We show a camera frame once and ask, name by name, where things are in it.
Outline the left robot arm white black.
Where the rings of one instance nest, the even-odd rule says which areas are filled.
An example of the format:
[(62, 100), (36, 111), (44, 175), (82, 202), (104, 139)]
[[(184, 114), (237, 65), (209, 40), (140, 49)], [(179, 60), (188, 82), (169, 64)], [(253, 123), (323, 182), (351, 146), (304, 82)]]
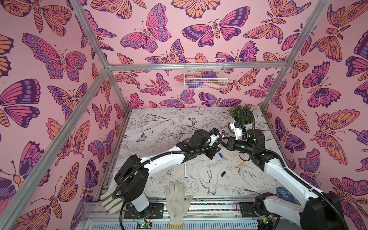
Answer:
[(144, 193), (147, 180), (154, 174), (189, 160), (198, 155), (212, 159), (220, 150), (222, 134), (215, 128), (207, 132), (198, 129), (194, 134), (177, 143), (169, 150), (147, 158), (131, 155), (115, 175), (116, 188), (112, 199), (123, 199), (138, 212), (147, 210), (151, 204)]

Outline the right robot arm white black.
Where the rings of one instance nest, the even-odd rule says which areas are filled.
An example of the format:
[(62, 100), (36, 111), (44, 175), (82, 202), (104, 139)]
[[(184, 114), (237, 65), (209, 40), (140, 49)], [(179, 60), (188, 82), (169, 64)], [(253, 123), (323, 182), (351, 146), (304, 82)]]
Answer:
[(254, 203), (257, 215), (276, 214), (304, 230), (348, 229), (340, 199), (306, 182), (289, 169), (275, 152), (258, 146), (265, 143), (260, 130), (248, 135), (247, 140), (234, 137), (227, 137), (226, 140), (226, 149), (248, 154), (253, 164), (281, 183), (298, 201), (295, 204), (269, 192), (260, 194)]

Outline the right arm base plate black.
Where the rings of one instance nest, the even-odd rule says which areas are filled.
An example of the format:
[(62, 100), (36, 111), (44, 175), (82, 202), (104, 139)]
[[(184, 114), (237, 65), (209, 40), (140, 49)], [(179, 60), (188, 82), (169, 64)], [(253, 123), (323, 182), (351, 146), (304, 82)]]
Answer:
[(254, 203), (252, 202), (240, 202), (239, 211), (243, 218), (259, 218), (260, 217), (255, 210)]

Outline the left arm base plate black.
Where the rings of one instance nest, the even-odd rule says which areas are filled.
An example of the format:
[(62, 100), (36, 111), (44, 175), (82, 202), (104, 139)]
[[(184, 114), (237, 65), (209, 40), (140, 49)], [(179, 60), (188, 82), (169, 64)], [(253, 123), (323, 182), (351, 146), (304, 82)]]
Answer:
[(124, 219), (162, 219), (164, 203), (150, 203), (143, 211), (137, 211), (133, 205), (127, 205)]

